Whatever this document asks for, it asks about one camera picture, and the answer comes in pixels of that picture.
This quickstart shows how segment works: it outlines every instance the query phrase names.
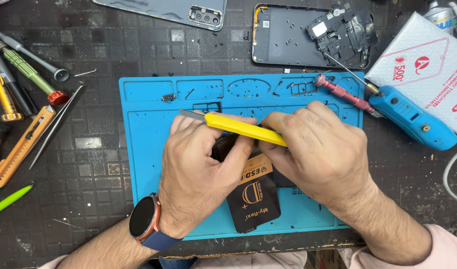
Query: pink sleeve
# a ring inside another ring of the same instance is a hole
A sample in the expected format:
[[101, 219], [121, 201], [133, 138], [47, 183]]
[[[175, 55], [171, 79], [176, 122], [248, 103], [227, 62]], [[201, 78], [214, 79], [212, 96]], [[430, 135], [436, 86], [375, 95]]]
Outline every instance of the pink sleeve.
[[63, 256], [60, 256], [48, 263], [46, 263], [45, 265], [39, 267], [39, 269], [55, 269], [56, 266], [62, 262], [64, 260], [64, 258], [67, 257], [67, 255], [63, 255]]
[[383, 262], [370, 254], [368, 247], [354, 252], [339, 250], [349, 269], [437, 269], [457, 268], [457, 238], [438, 225], [424, 225], [433, 238], [431, 254], [415, 266], [397, 266]]

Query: watch face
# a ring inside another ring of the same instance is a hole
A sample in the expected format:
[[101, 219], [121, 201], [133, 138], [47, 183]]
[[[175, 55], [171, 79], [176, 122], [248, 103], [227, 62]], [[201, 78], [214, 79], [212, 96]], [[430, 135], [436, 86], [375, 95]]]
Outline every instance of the watch face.
[[142, 236], [150, 226], [155, 213], [155, 203], [152, 196], [146, 196], [140, 200], [130, 216], [129, 231], [137, 238]]

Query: gray phone back cover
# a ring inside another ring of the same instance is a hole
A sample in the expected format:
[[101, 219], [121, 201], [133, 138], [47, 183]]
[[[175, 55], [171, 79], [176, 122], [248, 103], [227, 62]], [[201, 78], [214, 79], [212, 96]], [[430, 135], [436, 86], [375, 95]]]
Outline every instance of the gray phone back cover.
[[[92, 0], [96, 4], [127, 10], [168, 21], [175, 21], [190, 26], [220, 31], [223, 26], [227, 0]], [[220, 11], [220, 24], [204, 25], [189, 20], [190, 7], [198, 6]]]

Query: forearm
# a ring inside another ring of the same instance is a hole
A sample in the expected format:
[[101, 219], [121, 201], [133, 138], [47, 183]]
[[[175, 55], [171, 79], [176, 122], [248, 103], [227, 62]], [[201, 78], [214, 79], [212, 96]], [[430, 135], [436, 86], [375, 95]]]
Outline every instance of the forearm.
[[155, 253], [132, 238], [126, 218], [71, 253], [57, 269], [136, 269]]
[[360, 233], [370, 252], [395, 265], [416, 265], [425, 260], [432, 247], [431, 234], [408, 213], [370, 184], [351, 209], [334, 214]]

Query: blue silicone mat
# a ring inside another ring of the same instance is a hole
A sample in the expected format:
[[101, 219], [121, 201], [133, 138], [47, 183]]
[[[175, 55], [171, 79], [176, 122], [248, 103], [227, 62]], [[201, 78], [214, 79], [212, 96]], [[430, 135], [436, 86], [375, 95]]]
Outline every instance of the blue silicone mat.
[[[355, 72], [363, 78], [362, 72]], [[312, 83], [317, 73], [232, 76], [123, 77], [119, 80], [129, 152], [134, 203], [157, 192], [162, 150], [179, 108], [263, 119], [268, 113], [293, 113], [321, 101], [350, 125], [362, 127], [363, 112]], [[363, 85], [349, 73], [325, 73], [333, 83], [363, 96]], [[171, 102], [163, 95], [173, 93]], [[318, 231], [348, 227], [299, 189], [278, 188], [281, 216], [247, 234], [235, 230], [227, 201], [184, 240]]]

